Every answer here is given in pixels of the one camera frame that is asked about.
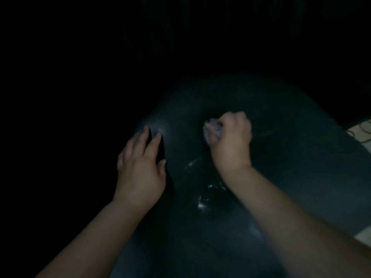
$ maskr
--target dark background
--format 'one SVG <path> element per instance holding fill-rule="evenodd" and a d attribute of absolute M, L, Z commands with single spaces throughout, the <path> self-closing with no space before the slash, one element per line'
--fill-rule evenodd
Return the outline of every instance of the dark background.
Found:
<path fill-rule="evenodd" d="M 33 110 L 37 146 L 27 150 L 38 157 L 26 212 L 32 276 L 112 199 L 117 154 L 179 79 L 279 75 L 345 129 L 371 117 L 369 0 L 115 0 L 68 7 L 48 51 L 45 83 L 53 95 Z"/>

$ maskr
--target finger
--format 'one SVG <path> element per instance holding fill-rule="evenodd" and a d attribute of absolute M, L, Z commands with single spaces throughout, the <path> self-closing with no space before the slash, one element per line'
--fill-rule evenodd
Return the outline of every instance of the finger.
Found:
<path fill-rule="evenodd" d="M 134 144 L 133 157 L 139 157 L 144 154 L 149 133 L 150 129 L 147 126 L 144 126 L 143 132 L 139 135 L 137 142 Z"/>
<path fill-rule="evenodd" d="M 165 183 L 166 182 L 166 170 L 165 170 L 165 164 L 166 160 L 163 159 L 157 164 L 157 173 L 159 177 L 162 179 L 162 181 Z"/>
<path fill-rule="evenodd" d="M 125 153 L 126 147 L 124 147 L 120 154 L 117 156 L 117 170 L 119 170 L 123 166 L 123 154 Z"/>
<path fill-rule="evenodd" d="M 216 136 L 214 128 L 210 123 L 207 123 L 205 126 L 209 134 L 209 146 L 212 147 L 218 142 L 218 137 Z"/>
<path fill-rule="evenodd" d="M 146 148 L 146 151 L 144 152 L 144 156 L 151 158 L 151 159 L 156 159 L 157 153 L 158 153 L 158 146 L 160 145 L 161 142 L 161 133 L 158 132 L 157 135 Z"/>
<path fill-rule="evenodd" d="M 133 153 L 134 144 L 136 143 L 136 141 L 138 139 L 138 136 L 139 136 L 139 133 L 136 133 L 132 137 L 132 139 L 129 140 L 128 143 L 126 144 L 126 146 L 125 146 L 125 153 L 123 154 L 125 160 L 131 157 L 131 155 Z"/>
<path fill-rule="evenodd" d="M 230 129 L 237 124 L 236 115 L 232 112 L 227 112 L 218 119 L 218 123 L 220 123 L 223 128 Z"/>
<path fill-rule="evenodd" d="M 237 112 L 236 119 L 237 119 L 237 125 L 242 126 L 242 127 L 246 125 L 247 118 L 246 118 L 245 112 L 243 111 Z"/>

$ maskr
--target black rubber surface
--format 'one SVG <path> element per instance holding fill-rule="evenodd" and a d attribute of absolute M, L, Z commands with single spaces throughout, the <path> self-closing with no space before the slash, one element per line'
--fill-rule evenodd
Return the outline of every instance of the black rubber surface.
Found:
<path fill-rule="evenodd" d="M 112 277 L 284 277 L 249 212 L 225 188 L 205 120 L 245 111 L 253 165 L 300 206 L 355 235 L 371 224 L 371 155 L 296 87 L 256 74 L 179 84 L 137 127 L 164 137 L 168 182 Z"/>

